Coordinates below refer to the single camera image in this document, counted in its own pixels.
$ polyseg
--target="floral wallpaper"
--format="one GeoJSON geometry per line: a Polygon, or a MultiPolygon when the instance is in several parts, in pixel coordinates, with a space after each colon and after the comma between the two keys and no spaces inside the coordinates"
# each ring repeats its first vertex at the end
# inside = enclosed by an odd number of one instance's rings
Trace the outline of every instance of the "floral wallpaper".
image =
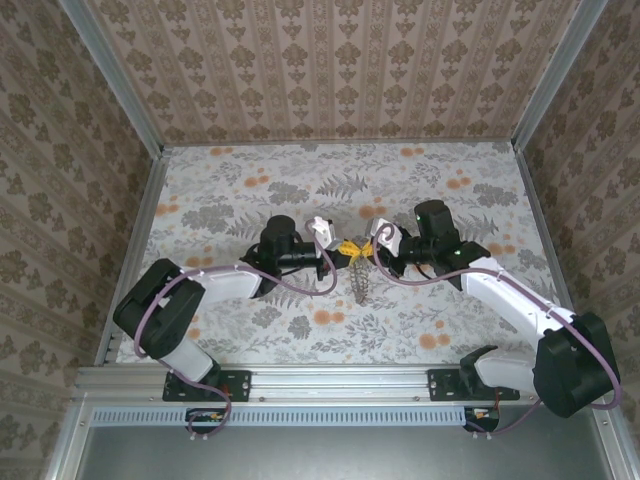
{"type": "Polygon", "coordinates": [[[579,0],[88,0],[166,144],[508,138],[579,0]]]}
{"type": "MultiPolygon", "coordinates": [[[[462,236],[488,248],[532,288],[554,298],[547,260],[511,145],[362,143],[176,147],[156,210],[143,271],[168,257],[186,268],[238,262],[272,215],[332,219],[363,246],[367,222],[383,216],[417,234],[413,207],[441,198],[462,236]]],[[[364,304],[350,269],[337,289],[308,297],[281,287],[256,300],[208,303],[188,336],[223,363],[458,362],[478,346],[528,347],[513,327],[449,283],[407,288],[368,262],[364,304]]],[[[408,277],[418,279],[411,269],[408,277]]],[[[315,272],[286,277],[320,290],[315,272]]],[[[138,361],[126,338],[119,362],[138,361]]]]}
{"type": "Polygon", "coordinates": [[[638,31],[640,3],[609,1],[525,154],[575,306],[607,322],[640,447],[638,31]]]}
{"type": "Polygon", "coordinates": [[[148,169],[60,6],[0,2],[0,478],[47,467],[148,169]]]}

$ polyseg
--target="gray leaf pattern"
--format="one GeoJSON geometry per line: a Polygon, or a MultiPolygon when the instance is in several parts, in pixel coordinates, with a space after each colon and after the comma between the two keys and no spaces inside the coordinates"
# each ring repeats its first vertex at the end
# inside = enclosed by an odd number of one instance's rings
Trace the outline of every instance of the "gray leaf pattern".
{"type": "MultiPolygon", "coordinates": [[[[463,238],[490,250],[537,292],[555,295],[506,142],[176,147],[143,265],[162,257],[184,268],[237,263],[278,214],[293,218],[305,240],[304,222],[316,215],[358,245],[368,240],[374,216],[417,235],[413,207],[430,198],[446,202],[463,238]]],[[[3,265],[8,281],[24,283],[31,274],[18,258],[3,265]]],[[[222,363],[440,363],[486,344],[529,348],[489,306],[446,282],[414,289],[390,283],[370,265],[367,271],[364,305],[356,303],[345,269],[325,297],[283,287],[256,300],[213,304],[205,296],[188,334],[222,363]]],[[[420,278],[413,268],[406,277],[420,278]]],[[[311,291],[331,282],[319,282],[311,270],[286,280],[311,291]]],[[[130,339],[118,361],[137,361],[130,339]]]]}

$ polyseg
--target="purple cable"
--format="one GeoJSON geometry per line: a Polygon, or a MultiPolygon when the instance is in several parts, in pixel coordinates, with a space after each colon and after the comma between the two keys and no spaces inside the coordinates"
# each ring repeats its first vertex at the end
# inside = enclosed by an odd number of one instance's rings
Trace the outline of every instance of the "purple cable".
{"type": "MultiPolygon", "coordinates": [[[[449,278],[457,277],[466,273],[482,273],[484,275],[491,275],[492,277],[496,277],[498,278],[499,281],[504,282],[510,287],[512,287],[514,290],[517,290],[519,293],[521,293],[524,297],[530,300],[534,305],[536,305],[543,312],[547,310],[547,306],[544,304],[544,302],[540,301],[534,295],[531,295],[531,293],[529,293],[525,288],[520,286],[517,282],[510,279],[509,277],[499,277],[498,272],[489,270],[487,268],[465,268],[463,270],[458,270],[455,272],[449,272],[444,275],[440,275],[438,277],[432,278],[431,280],[420,280],[417,282],[409,282],[406,280],[400,280],[399,278],[395,278],[393,275],[390,275],[385,271],[384,267],[382,266],[382,263],[380,262],[380,257],[378,256],[378,239],[380,238],[380,236],[382,235],[382,233],[386,228],[389,228],[391,232],[386,236],[385,240],[391,240],[391,238],[393,238],[393,235],[394,235],[393,224],[385,223],[378,229],[378,231],[373,237],[373,259],[376,263],[376,266],[378,267],[378,270],[380,270],[380,273],[382,273],[382,275],[388,278],[389,280],[399,283],[400,285],[406,285],[409,287],[419,287],[424,285],[431,285],[433,283],[441,282],[442,280],[447,280],[449,278]]],[[[602,368],[608,375],[609,380],[611,381],[611,385],[613,386],[613,399],[609,403],[602,404],[602,405],[592,403],[591,408],[594,408],[596,410],[611,410],[617,407],[620,404],[620,401],[622,400],[622,387],[620,386],[620,382],[618,381],[618,378],[616,377],[616,374],[611,368],[611,366],[609,365],[609,363],[600,354],[600,352],[598,352],[598,350],[596,350],[596,348],[593,345],[591,345],[591,343],[586,338],[584,338],[584,336],[582,336],[580,332],[578,332],[569,322],[567,322],[559,314],[551,310],[550,312],[547,313],[547,315],[549,315],[554,320],[558,321],[564,328],[567,329],[569,333],[571,333],[571,335],[573,335],[576,338],[576,340],[578,340],[578,342],[580,342],[589,351],[589,353],[591,353],[591,355],[594,356],[594,358],[602,366],[602,368]]]]}
{"type": "Polygon", "coordinates": [[[467,425],[475,428],[480,433],[486,433],[487,435],[491,435],[491,436],[493,436],[493,435],[502,435],[503,433],[510,432],[511,430],[516,428],[518,425],[520,425],[522,422],[524,422],[527,418],[529,418],[529,415],[531,415],[540,406],[541,403],[542,403],[542,400],[540,400],[540,399],[536,400],[536,403],[531,405],[531,408],[529,410],[527,410],[524,413],[524,415],[522,415],[518,420],[513,422],[511,425],[508,425],[508,426],[506,426],[504,428],[499,428],[498,430],[494,430],[493,432],[487,432],[480,425],[478,425],[477,423],[470,422],[469,420],[467,420],[467,425]]]}
{"type": "MultiPolygon", "coordinates": [[[[320,242],[318,242],[318,240],[316,239],[315,235],[311,231],[311,228],[310,228],[311,223],[313,223],[313,220],[308,220],[304,224],[304,228],[307,231],[307,233],[309,235],[311,235],[311,238],[313,239],[313,243],[315,243],[316,247],[318,248],[318,250],[322,254],[322,257],[325,259],[325,261],[329,265],[329,269],[331,270],[331,275],[333,276],[333,281],[331,282],[331,286],[329,288],[327,288],[326,290],[323,290],[321,292],[312,292],[310,290],[304,290],[302,288],[296,287],[295,285],[291,285],[291,284],[289,284],[287,282],[283,282],[282,280],[280,280],[280,279],[278,279],[278,278],[276,278],[276,277],[274,277],[272,275],[269,275],[268,273],[261,272],[260,270],[257,270],[257,269],[255,269],[253,267],[246,267],[244,265],[224,265],[224,266],[216,266],[216,267],[208,267],[208,268],[203,268],[203,269],[189,270],[187,272],[184,272],[184,273],[178,275],[176,278],[174,278],[169,283],[167,283],[164,286],[164,288],[162,290],[160,290],[160,292],[153,299],[153,301],[149,305],[149,308],[147,308],[147,310],[144,312],[144,315],[142,316],[142,319],[140,320],[140,323],[138,324],[138,328],[136,329],[136,333],[135,333],[135,335],[133,337],[133,350],[136,353],[136,355],[139,358],[145,358],[147,356],[140,349],[140,339],[142,338],[142,332],[144,332],[144,329],[147,326],[147,323],[149,322],[149,319],[151,318],[151,315],[153,314],[153,311],[160,304],[160,301],[164,298],[164,296],[167,293],[169,293],[169,291],[175,285],[180,283],[185,278],[195,277],[195,276],[198,276],[198,275],[203,275],[205,273],[214,273],[214,272],[248,272],[248,273],[255,273],[257,275],[260,275],[261,277],[266,278],[268,280],[271,280],[272,282],[275,282],[278,285],[282,285],[283,287],[288,288],[289,290],[292,290],[292,291],[297,292],[297,293],[301,293],[303,295],[309,295],[309,296],[312,296],[312,297],[318,297],[318,296],[327,295],[327,294],[331,293],[336,288],[336,285],[338,284],[338,271],[336,270],[336,266],[331,261],[331,257],[329,257],[329,254],[325,251],[325,249],[322,247],[322,245],[320,245],[320,242]]],[[[227,394],[225,394],[222,390],[218,389],[218,388],[212,387],[210,385],[205,385],[203,383],[198,383],[198,382],[195,382],[193,380],[188,379],[181,372],[178,372],[177,370],[173,369],[170,365],[168,365],[167,363],[163,362],[162,360],[158,360],[158,362],[161,365],[164,365],[165,367],[167,367],[171,371],[171,373],[173,373],[180,380],[182,380],[183,382],[191,385],[192,387],[200,388],[202,390],[208,390],[208,391],[211,391],[211,392],[215,393],[216,395],[219,395],[220,397],[222,397],[222,399],[224,400],[224,402],[226,404],[226,408],[225,409],[226,409],[227,413],[224,416],[224,418],[222,419],[222,421],[220,422],[220,424],[217,427],[215,427],[209,433],[209,435],[215,435],[220,430],[222,430],[222,428],[225,426],[225,424],[227,423],[227,421],[229,420],[229,417],[231,415],[231,399],[229,398],[229,396],[227,394]]],[[[193,419],[195,418],[195,416],[197,416],[197,415],[194,415],[191,418],[189,418],[189,423],[187,425],[187,429],[189,430],[189,433],[191,433],[192,435],[195,435],[195,432],[193,431],[193,428],[192,428],[193,419]]]]}

